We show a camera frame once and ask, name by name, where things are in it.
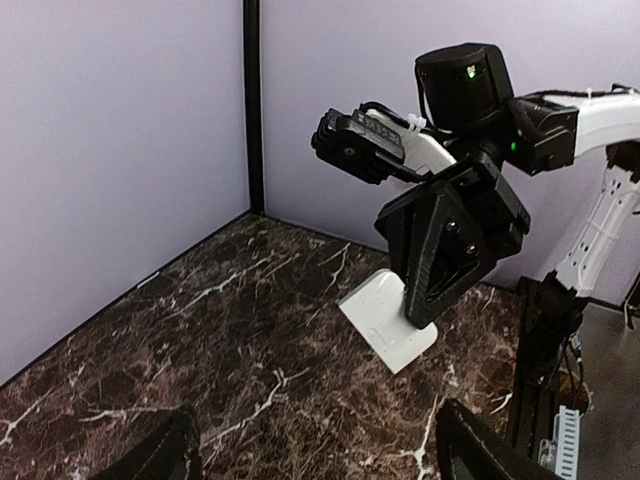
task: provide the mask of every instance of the black corner post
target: black corner post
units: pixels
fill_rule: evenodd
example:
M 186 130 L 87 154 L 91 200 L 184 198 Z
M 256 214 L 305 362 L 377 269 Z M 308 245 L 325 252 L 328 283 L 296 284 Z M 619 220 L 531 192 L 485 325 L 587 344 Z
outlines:
M 244 105 L 251 212 L 264 214 L 260 0 L 243 0 Z

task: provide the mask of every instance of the white arm segment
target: white arm segment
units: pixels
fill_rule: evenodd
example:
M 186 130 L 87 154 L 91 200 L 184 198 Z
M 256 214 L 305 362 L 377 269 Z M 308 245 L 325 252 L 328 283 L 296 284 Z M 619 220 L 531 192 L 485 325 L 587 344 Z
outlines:
M 430 135 L 409 132 L 373 108 L 367 110 L 366 114 L 400 134 L 405 153 L 404 164 L 420 175 L 429 171 L 435 175 L 456 163 L 456 159 Z
M 631 172 L 613 166 L 605 170 L 602 188 L 578 239 L 556 267 L 558 281 L 574 288 L 578 297 L 589 297 L 622 226 L 640 205 L 640 183 Z
M 575 106 L 578 113 L 578 157 L 597 147 L 640 139 L 640 94 L 601 98 L 547 97 L 553 103 Z M 632 172 L 613 166 L 604 173 L 596 205 L 571 250 L 556 267 L 558 281 L 589 297 L 624 222 L 640 205 L 640 183 Z
M 545 100 L 578 108 L 576 158 L 594 148 L 640 140 L 638 92 L 597 98 L 548 96 Z

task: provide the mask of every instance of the white marble vein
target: white marble vein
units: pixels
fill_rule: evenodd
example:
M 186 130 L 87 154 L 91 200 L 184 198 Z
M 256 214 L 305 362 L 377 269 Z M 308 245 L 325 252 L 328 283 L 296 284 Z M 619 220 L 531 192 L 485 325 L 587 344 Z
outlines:
M 433 418 L 436 413 L 436 409 L 438 408 L 438 396 L 433 400 L 433 407 L 431 408 L 431 413 L 429 414 L 429 420 L 427 421 L 427 425 L 424 427 L 424 436 L 422 437 L 422 443 L 420 447 L 413 451 L 402 450 L 400 452 L 400 456 L 403 457 L 413 457 L 416 460 L 416 464 L 418 465 L 418 479 L 423 480 L 425 475 L 433 475 L 434 468 L 432 466 L 425 467 L 424 466 L 424 455 L 427 453 L 426 446 L 427 441 L 429 440 L 429 434 L 431 433 L 431 425 L 433 424 Z
M 350 245 L 351 245 L 350 243 L 347 243 L 344 247 L 342 247 L 336 253 L 331 255 L 325 261 L 323 261 L 323 262 L 318 264 L 319 267 L 322 266 L 322 265 L 326 265 L 327 263 L 329 263 L 334 258 L 337 258 L 340 255 L 342 255 L 342 262 L 340 263 L 340 267 L 338 268 L 338 270 L 336 270 L 335 272 L 331 273 L 331 283 L 329 284 L 329 286 L 325 290 L 328 290 L 333 285 L 335 285 L 336 281 L 338 280 L 338 275 L 340 275 L 342 273 L 342 271 L 344 270 L 344 267 L 345 267 L 345 265 L 347 263 L 347 253 L 348 253 Z
M 373 465 L 373 461 L 375 460 L 373 455 L 369 455 L 365 460 L 361 460 L 358 463 L 361 467 L 370 467 Z
M 222 439 L 224 437 L 226 437 L 227 435 L 229 435 L 229 434 L 231 434 L 231 433 L 233 433 L 235 431 L 244 429 L 247 425 L 249 425 L 251 422 L 253 422 L 256 418 L 258 418 L 258 416 L 262 412 L 264 412 L 267 408 L 269 408 L 271 405 L 273 405 L 278 398 L 283 398 L 283 397 L 281 397 L 281 396 L 279 397 L 277 395 L 278 390 L 280 390 L 281 388 L 285 388 L 289 384 L 289 382 L 291 380 L 294 380 L 294 379 L 304 375 L 308 371 L 309 371 L 309 368 L 305 368 L 301 372 L 298 372 L 295 375 L 291 375 L 291 376 L 287 377 L 287 376 L 284 375 L 284 372 L 282 371 L 282 369 L 278 368 L 277 370 L 274 370 L 272 373 L 275 375 L 277 383 L 273 387 L 271 392 L 269 392 L 269 395 L 267 396 L 267 399 L 262 404 L 258 404 L 258 403 L 256 404 L 255 411 L 253 412 L 253 414 L 249 415 L 246 418 L 243 418 L 242 420 L 236 422 L 235 424 L 233 424 L 230 427 L 224 429 L 223 431 L 217 433 L 216 435 L 213 435 L 213 436 L 210 436 L 208 438 L 203 438 L 202 439 L 202 448 L 208 447 L 209 445 L 212 445 L 212 444 L 216 444 L 216 446 L 214 447 L 213 453 L 209 456 L 207 461 L 204 463 L 205 466 L 208 465 L 211 462 L 211 460 L 213 460 L 214 457 L 220 451 L 221 441 L 222 441 Z
M 79 422 L 95 422 L 96 420 L 100 420 L 101 418 L 109 417 L 109 418 L 121 418 L 125 420 L 127 415 L 130 413 L 140 414 L 140 413 L 153 413 L 153 412 L 166 412 L 170 410 L 176 410 L 178 407 L 176 406 L 168 406 L 168 407 L 130 407 L 130 408 L 120 408 L 116 410 L 97 410 L 97 409 L 89 409 L 90 412 L 95 413 L 93 417 L 85 417 L 78 420 Z
M 158 378 L 162 374 L 162 372 L 164 372 L 170 366 L 171 357 L 167 357 L 162 361 L 162 363 L 160 364 L 160 368 L 158 368 L 158 371 L 153 375 L 153 378 L 151 380 L 155 380 L 156 378 Z
M 76 383 L 78 382 L 80 375 L 82 375 L 82 372 L 84 372 L 84 363 L 80 366 L 80 368 L 78 368 L 76 372 L 67 375 L 67 379 L 69 380 L 69 385 L 71 386 L 71 388 L 76 386 Z
M 89 467 L 77 466 L 75 470 L 69 472 L 71 480 L 87 480 L 89 478 Z
M 201 292 L 199 292 L 189 303 L 187 303 L 184 307 L 180 308 L 179 310 L 173 312 L 170 315 L 167 315 L 163 320 L 168 320 L 169 318 L 172 317 L 177 317 L 179 315 L 182 315 L 184 312 L 186 312 L 187 310 L 189 310 L 191 307 L 193 307 L 196 303 L 198 303 L 200 300 L 202 300 L 203 298 L 207 297 L 209 294 L 211 294 L 212 292 L 217 292 L 220 293 L 222 292 L 231 282 L 233 282 L 234 280 L 236 280 L 237 278 L 242 278 L 244 277 L 247 273 L 251 272 L 252 270 L 255 270 L 256 268 L 260 267 L 260 265 L 267 263 L 269 261 L 271 261 L 271 259 L 274 257 L 274 253 L 271 252 L 271 254 L 265 258 L 262 258 L 260 260 L 258 260 L 256 263 L 254 263 L 253 265 L 245 268 L 244 270 L 240 271 L 240 272 L 233 272 L 229 277 L 227 277 L 225 280 L 223 280 L 222 282 L 220 282 L 218 285 L 214 285 L 213 287 L 208 287 L 205 288 L 204 290 L 202 290 Z
M 20 422 L 22 422 L 22 420 L 27 418 L 27 416 L 31 412 L 33 412 L 36 408 L 38 408 L 38 405 L 40 404 L 40 402 L 42 402 L 42 400 L 47 398 L 49 393 L 51 393 L 51 390 L 49 390 L 47 393 L 45 393 L 40 398 L 38 398 L 35 402 L 33 402 L 24 412 L 22 412 L 22 415 L 20 415 L 16 420 L 13 420 L 13 421 L 0 420 L 0 424 L 3 423 L 7 426 L 7 430 L 4 432 L 4 437 L 0 439 L 0 447 L 4 445 L 11 445 L 11 442 L 13 441 L 13 438 L 11 437 L 11 433 L 13 433 L 13 431 L 16 428 L 18 428 L 18 425 L 20 424 Z
M 275 267 L 273 267 L 271 270 L 269 270 L 267 273 L 265 273 L 264 275 L 262 275 L 262 278 L 260 279 L 260 281 L 264 281 L 266 279 L 268 279 L 271 275 L 273 275 L 274 273 L 276 273 L 278 270 L 280 270 L 282 267 L 289 265 L 293 260 L 297 259 L 298 257 L 300 257 L 299 253 L 296 253 L 293 257 L 289 257 L 287 258 L 284 262 L 279 263 L 278 265 L 276 265 Z
M 500 410 L 504 410 L 504 408 L 509 404 L 509 400 L 511 400 L 511 397 L 513 397 L 513 393 L 508 393 L 507 395 L 505 395 L 500 406 L 494 409 L 489 415 L 495 415 Z M 494 398 L 492 402 L 497 402 L 499 400 L 500 400 L 499 398 Z
M 493 294 L 496 293 L 495 287 L 491 287 L 491 293 L 489 294 L 489 300 L 484 304 L 484 307 L 480 309 L 480 312 L 484 312 L 489 305 L 491 305 L 491 301 L 493 300 Z
M 184 458 L 184 478 L 187 479 L 189 478 L 189 474 L 191 473 L 191 455 L 189 454 L 189 452 L 187 452 L 185 454 Z
M 458 383 L 458 377 L 456 377 L 456 369 L 453 366 L 453 363 L 450 363 L 447 366 L 447 371 L 444 374 L 443 380 L 454 388 L 458 388 L 460 386 L 460 384 Z

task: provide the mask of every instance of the black plastic bracket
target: black plastic bracket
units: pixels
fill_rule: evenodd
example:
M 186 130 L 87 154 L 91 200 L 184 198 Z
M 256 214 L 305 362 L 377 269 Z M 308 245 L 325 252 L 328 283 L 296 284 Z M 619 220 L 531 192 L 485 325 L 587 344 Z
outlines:
M 573 165 L 578 109 L 542 98 L 514 98 L 509 104 L 519 139 L 507 161 L 536 175 Z
M 640 182 L 640 142 L 622 142 L 607 146 L 607 167 L 617 166 L 631 172 L 631 181 Z
M 489 273 L 497 257 L 447 182 L 419 186 L 386 205 L 375 223 L 391 268 L 406 279 L 405 316 L 425 328 Z

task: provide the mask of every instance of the robotic arm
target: robotic arm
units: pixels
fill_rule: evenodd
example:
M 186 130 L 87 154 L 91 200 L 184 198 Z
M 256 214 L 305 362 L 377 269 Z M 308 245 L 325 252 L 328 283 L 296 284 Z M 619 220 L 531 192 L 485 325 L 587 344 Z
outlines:
M 391 176 L 407 184 L 405 193 L 383 207 L 375 228 L 387 240 L 391 269 L 406 287 L 404 316 L 418 329 L 429 326 L 498 260 L 521 250 L 530 217 L 501 174 L 504 162 L 536 175 L 606 147 L 596 204 L 571 249 L 539 284 L 537 320 L 525 326 L 520 339 L 515 388 L 528 399 L 520 401 L 533 406 L 526 415 L 519 407 L 515 416 L 528 416 L 527 425 L 540 424 L 550 405 L 557 408 L 548 391 L 560 348 L 580 326 L 624 221 L 640 208 L 640 93 L 614 84 L 606 92 L 550 90 L 515 97 L 502 53 L 484 44 L 422 55 L 415 75 L 420 117 L 405 120 L 377 102 L 362 104 L 352 115 L 332 109 L 311 143 L 320 159 L 367 183 Z M 469 412 L 459 404 L 446 407 L 442 431 L 459 430 L 456 441 L 462 443 L 479 438 L 483 427 L 470 433 L 474 420 L 464 420 Z M 535 460 L 541 433 L 523 434 L 527 428 L 519 433 L 527 435 L 524 441 L 511 443 L 523 445 L 522 453 Z M 489 443 L 476 447 L 480 452 Z M 446 472 L 451 458 L 442 455 Z M 495 450 L 489 457 L 497 458 Z M 504 475 L 490 478 L 516 478 L 502 466 L 498 471 Z

